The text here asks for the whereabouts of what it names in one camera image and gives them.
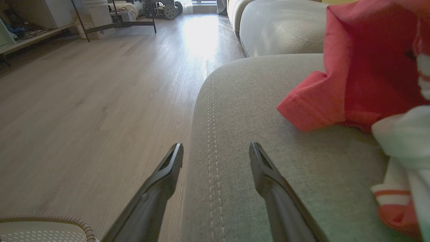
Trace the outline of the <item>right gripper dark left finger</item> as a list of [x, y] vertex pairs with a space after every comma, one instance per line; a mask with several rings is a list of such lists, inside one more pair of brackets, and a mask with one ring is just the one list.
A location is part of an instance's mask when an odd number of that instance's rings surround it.
[[158, 240], [167, 202], [176, 190], [183, 156], [183, 145], [174, 144], [118, 216], [103, 242]]

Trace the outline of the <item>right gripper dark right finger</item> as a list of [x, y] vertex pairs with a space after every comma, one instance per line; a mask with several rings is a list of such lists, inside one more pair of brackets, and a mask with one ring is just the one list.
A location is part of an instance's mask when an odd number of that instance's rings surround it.
[[327, 242], [327, 236], [259, 143], [250, 143], [249, 158], [255, 189], [266, 204], [273, 241]]

